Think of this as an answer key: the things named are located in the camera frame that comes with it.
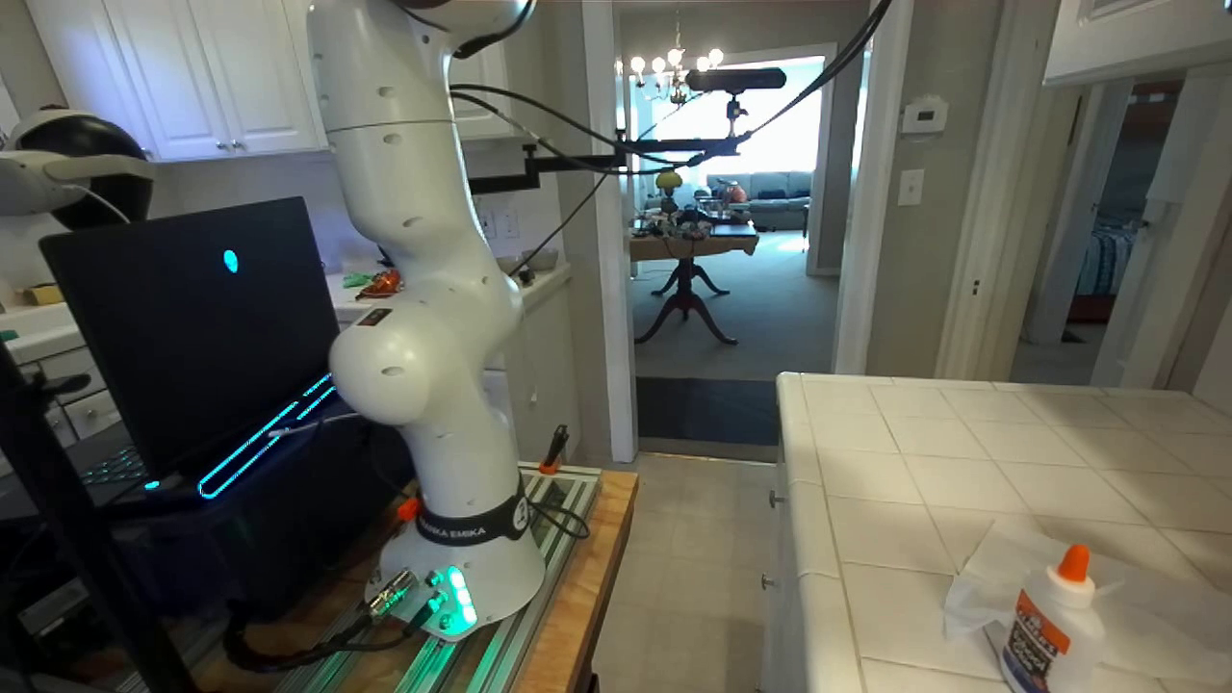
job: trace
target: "bottle label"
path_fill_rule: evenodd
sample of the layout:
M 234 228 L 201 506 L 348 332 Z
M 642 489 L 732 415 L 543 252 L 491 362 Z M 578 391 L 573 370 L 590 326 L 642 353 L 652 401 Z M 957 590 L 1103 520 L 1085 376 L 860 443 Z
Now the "bottle label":
M 1016 619 L 1004 645 L 1004 673 L 1030 691 L 1046 691 L 1046 672 L 1061 654 L 1071 652 L 1071 634 L 1055 628 L 1030 593 L 1016 593 Z

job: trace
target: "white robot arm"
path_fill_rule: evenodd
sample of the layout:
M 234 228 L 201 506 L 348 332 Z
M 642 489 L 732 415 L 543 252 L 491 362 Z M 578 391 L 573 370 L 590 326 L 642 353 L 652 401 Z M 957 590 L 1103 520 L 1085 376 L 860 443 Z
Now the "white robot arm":
M 482 370 L 522 321 L 475 215 L 451 108 L 451 60 L 505 38 L 532 0 L 318 0 L 311 67 L 355 228 L 401 269 L 393 305 L 332 352 L 342 401 L 405 436 L 424 518 L 382 578 L 434 584 L 429 631 L 468 640 L 543 584 L 509 421 Z

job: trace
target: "orange cap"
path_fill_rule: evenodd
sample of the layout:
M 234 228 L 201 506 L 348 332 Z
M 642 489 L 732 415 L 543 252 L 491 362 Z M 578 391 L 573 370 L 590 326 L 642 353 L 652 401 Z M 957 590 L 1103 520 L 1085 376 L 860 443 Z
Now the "orange cap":
M 1089 574 L 1089 548 L 1071 542 L 1067 557 L 1055 565 L 1061 578 L 1067 581 L 1085 581 Z

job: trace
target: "desk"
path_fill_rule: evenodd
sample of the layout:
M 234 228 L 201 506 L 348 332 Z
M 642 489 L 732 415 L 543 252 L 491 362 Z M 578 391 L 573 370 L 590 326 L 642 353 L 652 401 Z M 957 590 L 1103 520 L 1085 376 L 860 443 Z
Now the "desk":
M 590 659 L 629 542 L 637 486 L 637 473 L 600 473 L 600 489 L 590 509 L 590 538 L 573 542 L 513 691 L 572 693 L 590 687 Z M 325 584 L 280 625 L 252 628 L 252 645 L 269 652 L 320 645 L 355 609 L 371 565 L 373 556 L 361 556 L 339 581 Z M 407 659 L 401 652 L 373 652 L 352 668 L 339 691 L 393 691 L 405 672 Z M 201 691 L 216 693 L 276 691 L 273 673 L 248 673 L 232 668 L 219 649 L 194 668 L 194 679 Z

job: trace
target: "sofa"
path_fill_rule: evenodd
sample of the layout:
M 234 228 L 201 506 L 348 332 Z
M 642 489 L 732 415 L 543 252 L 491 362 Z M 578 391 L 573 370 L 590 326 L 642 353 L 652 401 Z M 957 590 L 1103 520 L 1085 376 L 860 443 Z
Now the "sofa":
M 777 171 L 777 175 L 711 175 L 710 192 L 724 202 L 728 185 L 740 185 L 747 198 L 747 215 L 759 230 L 805 230 L 814 210 L 814 175 Z

